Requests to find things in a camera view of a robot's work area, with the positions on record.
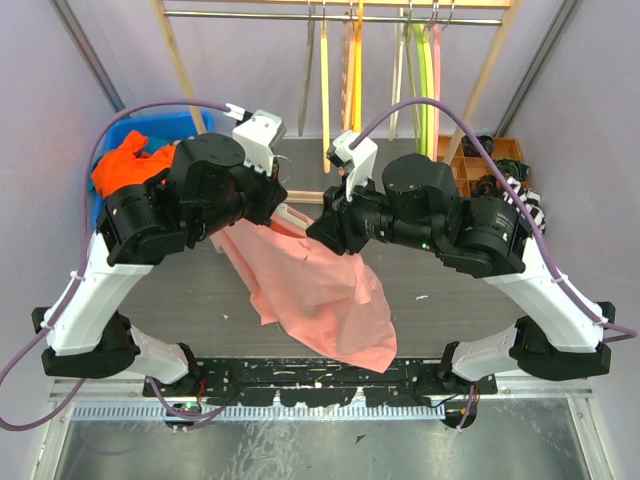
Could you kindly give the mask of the pink t shirt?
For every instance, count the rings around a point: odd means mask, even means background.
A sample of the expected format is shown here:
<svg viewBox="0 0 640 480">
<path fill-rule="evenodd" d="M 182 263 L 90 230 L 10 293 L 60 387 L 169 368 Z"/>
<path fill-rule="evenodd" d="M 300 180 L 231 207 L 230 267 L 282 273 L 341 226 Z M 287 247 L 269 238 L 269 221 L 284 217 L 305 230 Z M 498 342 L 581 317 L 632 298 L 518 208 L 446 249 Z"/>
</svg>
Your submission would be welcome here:
<svg viewBox="0 0 640 480">
<path fill-rule="evenodd" d="M 249 291 L 262 324 L 316 353 L 376 373 L 397 354 L 383 285 L 361 255 L 339 256 L 306 234 L 312 219 L 282 204 L 269 225 L 239 220 L 211 237 Z"/>
</svg>

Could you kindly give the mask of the cream hanger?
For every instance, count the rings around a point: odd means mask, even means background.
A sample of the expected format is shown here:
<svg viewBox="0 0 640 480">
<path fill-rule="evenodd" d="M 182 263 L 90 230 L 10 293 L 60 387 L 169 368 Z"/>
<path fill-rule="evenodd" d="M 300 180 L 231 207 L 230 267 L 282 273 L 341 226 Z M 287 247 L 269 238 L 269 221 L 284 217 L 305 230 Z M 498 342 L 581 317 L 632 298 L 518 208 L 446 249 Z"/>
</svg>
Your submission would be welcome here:
<svg viewBox="0 0 640 480">
<path fill-rule="evenodd" d="M 280 181 L 280 160 L 288 160 L 278 154 L 271 158 L 271 175 L 269 185 L 271 188 L 271 200 L 278 201 L 269 218 L 268 228 L 276 233 L 292 238 L 306 238 L 306 230 L 309 226 L 308 218 L 289 204 L 289 194 Z"/>
</svg>

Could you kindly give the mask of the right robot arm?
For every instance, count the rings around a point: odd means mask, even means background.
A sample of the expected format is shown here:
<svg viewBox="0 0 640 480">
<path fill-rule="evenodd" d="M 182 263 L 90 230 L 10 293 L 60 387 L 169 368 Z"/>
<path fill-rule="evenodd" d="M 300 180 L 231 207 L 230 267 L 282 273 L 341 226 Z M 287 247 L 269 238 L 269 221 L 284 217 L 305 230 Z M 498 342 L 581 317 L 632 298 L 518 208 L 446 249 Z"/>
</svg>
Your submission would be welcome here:
<svg viewBox="0 0 640 480">
<path fill-rule="evenodd" d="M 438 370 L 444 390 L 459 394 L 515 369 L 551 381 L 609 373 L 603 330 L 614 306 L 590 302 L 582 312 L 552 277 L 531 226 L 513 205 L 461 197 L 451 168 L 419 154 L 389 163 L 382 184 L 382 191 L 370 179 L 329 188 L 307 235 L 338 255 L 356 254 L 370 240 L 432 253 L 444 266 L 496 287 L 524 313 L 498 334 L 449 343 Z"/>
</svg>

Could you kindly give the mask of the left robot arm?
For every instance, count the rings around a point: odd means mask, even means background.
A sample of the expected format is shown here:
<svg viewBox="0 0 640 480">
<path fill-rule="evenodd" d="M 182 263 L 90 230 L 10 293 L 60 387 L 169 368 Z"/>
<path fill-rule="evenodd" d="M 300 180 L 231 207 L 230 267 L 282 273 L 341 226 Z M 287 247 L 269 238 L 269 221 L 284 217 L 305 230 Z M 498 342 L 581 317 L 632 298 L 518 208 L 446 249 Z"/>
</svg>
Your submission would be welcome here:
<svg viewBox="0 0 640 480">
<path fill-rule="evenodd" d="M 200 372 L 191 349 L 144 334 L 119 307 L 165 257 L 241 219 L 269 223 L 287 196 L 274 158 L 277 141 L 274 134 L 240 129 L 183 140 L 170 167 L 107 198 L 83 271 L 54 306 L 32 312 L 46 336 L 46 375 L 102 379 L 129 371 L 178 396 L 197 390 Z"/>
</svg>

